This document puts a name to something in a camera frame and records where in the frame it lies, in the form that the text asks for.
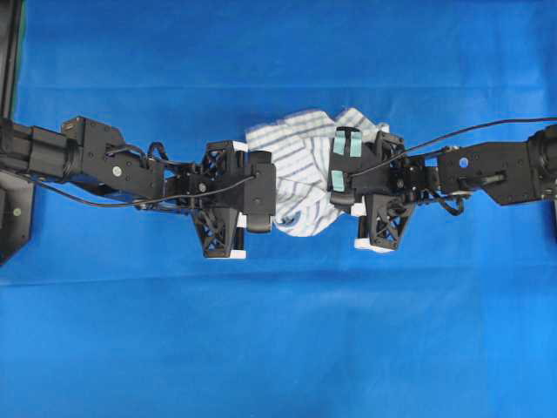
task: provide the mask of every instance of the blue fabric backdrop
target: blue fabric backdrop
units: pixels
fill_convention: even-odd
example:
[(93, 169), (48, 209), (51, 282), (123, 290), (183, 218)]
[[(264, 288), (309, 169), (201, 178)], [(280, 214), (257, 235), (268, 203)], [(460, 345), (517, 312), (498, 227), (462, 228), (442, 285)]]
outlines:
[[(557, 114), (556, 24), (553, 1), (28, 0), (15, 116), (84, 115), (197, 160), (252, 125), (355, 106), (416, 145)], [(342, 217), (207, 261), (190, 219), (38, 190), (33, 239), (0, 270), (0, 416), (557, 415), (549, 204), (420, 208), (388, 255), (356, 252), (355, 233)]]

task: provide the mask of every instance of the green tape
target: green tape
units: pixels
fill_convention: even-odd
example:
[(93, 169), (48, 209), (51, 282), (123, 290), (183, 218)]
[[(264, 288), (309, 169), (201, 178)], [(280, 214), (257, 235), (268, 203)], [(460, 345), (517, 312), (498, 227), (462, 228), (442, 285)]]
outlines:
[(332, 145), (332, 151), (335, 154), (345, 155), (345, 144), (346, 136), (344, 131), (337, 131), (334, 136), (334, 144)]
[(352, 136), (350, 137), (350, 156), (362, 156), (362, 132), (352, 132)]
[(339, 170), (331, 170), (332, 189), (335, 192), (343, 192), (345, 190), (345, 180), (342, 172)]

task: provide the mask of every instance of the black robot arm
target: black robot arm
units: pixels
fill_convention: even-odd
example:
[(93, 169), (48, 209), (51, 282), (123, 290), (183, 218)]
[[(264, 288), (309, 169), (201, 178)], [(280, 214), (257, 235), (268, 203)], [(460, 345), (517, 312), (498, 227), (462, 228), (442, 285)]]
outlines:
[(32, 184), (72, 183), (144, 211), (191, 215), (207, 258), (244, 258), (244, 231), (271, 231), (275, 169), (269, 152), (248, 152), (235, 141), (210, 143), (200, 163), (170, 161), (164, 147), (148, 152), (126, 144), (117, 128), (77, 117), (61, 132), (0, 124), (0, 251), (6, 261), (30, 235)]
[(396, 135), (379, 132), (364, 144), (357, 129), (340, 127), (331, 149), (331, 203), (359, 218), (360, 249), (396, 250), (416, 206), (439, 203), (456, 216), (479, 189), (502, 206), (557, 194), (557, 125), (525, 142), (445, 147), (411, 157)]

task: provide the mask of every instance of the black cable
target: black cable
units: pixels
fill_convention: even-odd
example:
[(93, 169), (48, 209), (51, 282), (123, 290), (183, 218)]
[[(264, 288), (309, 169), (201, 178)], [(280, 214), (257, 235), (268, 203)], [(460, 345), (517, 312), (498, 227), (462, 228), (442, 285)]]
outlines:
[(551, 117), (551, 118), (515, 118), (515, 119), (495, 120), (493, 122), (487, 122), (487, 123), (481, 124), (481, 125), (469, 126), (467, 128), (464, 128), (464, 129), (459, 129), (458, 131), (446, 133), (445, 135), (441, 135), (440, 137), (437, 137), (437, 138), (431, 139), (429, 141), (426, 141), (423, 144), (413, 146), (412, 148), (408, 148), (407, 150), (404, 150), (403, 152), (401, 152), (401, 153), (399, 153), (399, 154), (397, 154), (393, 157), (390, 157), (390, 158), (386, 159), (385, 161), (383, 161), (379, 164), (372, 165), (371, 167), (368, 167), (365, 170), (362, 170), (361, 172), (353, 172), (352, 174), (349, 174), (349, 177), (362, 176), (362, 175), (364, 175), (368, 172), (372, 172), (373, 170), (377, 170), (378, 168), (384, 167), (385, 165), (390, 165), (393, 161), (396, 161), (397, 159), (404, 157), (409, 152), (417, 151), (421, 148), (425, 148), (426, 146), (433, 145), (433, 144), (435, 144), (437, 142), (440, 142), (444, 139), (460, 135), (461, 133), (466, 133), (466, 132), (474, 131), (476, 129), (487, 128), (489, 126), (495, 126), (495, 125), (520, 124), (520, 123), (529, 124), (529, 123), (533, 123), (533, 122), (556, 122), (556, 121), (557, 121), (556, 117)]
[(77, 203), (82, 203), (84, 205), (94, 206), (94, 207), (131, 207), (131, 206), (138, 206), (138, 205), (152, 205), (152, 204), (164, 202), (166, 200), (173, 200), (173, 199), (203, 198), (205, 196), (211, 196), (213, 194), (228, 192), (229, 190), (231, 190), (235, 187), (238, 187), (239, 185), (243, 185), (247, 181), (255, 179), (255, 176), (249, 176), (249, 177), (246, 177), (244, 179), (241, 179), (240, 181), (237, 181), (236, 183), (234, 183), (232, 185), (228, 185), (227, 187), (223, 187), (222, 189), (212, 190), (210, 192), (204, 192), (204, 193), (198, 193), (198, 194), (175, 194), (175, 195), (167, 196), (167, 197), (160, 198), (160, 199), (136, 200), (135, 202), (132, 202), (132, 203), (98, 203), (98, 202), (91, 202), (89, 200), (81, 199), (78, 196), (74, 196), (73, 194), (63, 192), (62, 190), (57, 189), (56, 187), (52, 187), (51, 185), (46, 185), (45, 183), (43, 183), (42, 181), (39, 181), (39, 180), (31, 179), (31, 178), (28, 178), (26, 176), (20, 176), (18, 174), (13, 173), (13, 172), (6, 172), (5, 170), (0, 170), (0, 172), (5, 172), (6, 174), (9, 174), (13, 177), (17, 177), (17, 178), (25, 180), (25, 181), (30, 181), (31, 183), (34, 183), (34, 184), (36, 184), (36, 185), (38, 185), (38, 186), (40, 186), (40, 187), (42, 187), (46, 190), (50, 190), (51, 192), (58, 193), (58, 194), (64, 196), (65, 198), (71, 199), (71, 200), (73, 200)]

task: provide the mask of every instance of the white striped towel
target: white striped towel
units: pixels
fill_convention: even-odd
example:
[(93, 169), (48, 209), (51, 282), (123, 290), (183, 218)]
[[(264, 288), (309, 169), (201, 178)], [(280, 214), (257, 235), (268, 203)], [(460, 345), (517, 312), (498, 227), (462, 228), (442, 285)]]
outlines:
[(332, 120), (324, 111), (295, 113), (274, 124), (259, 125), (245, 134), (250, 151), (272, 152), (277, 168), (277, 214), (275, 225), (296, 237), (316, 235), (342, 213), (329, 202), (327, 175), (329, 152), (337, 126), (362, 131), (363, 142), (373, 142), (378, 131), (389, 125), (374, 125), (354, 108)]

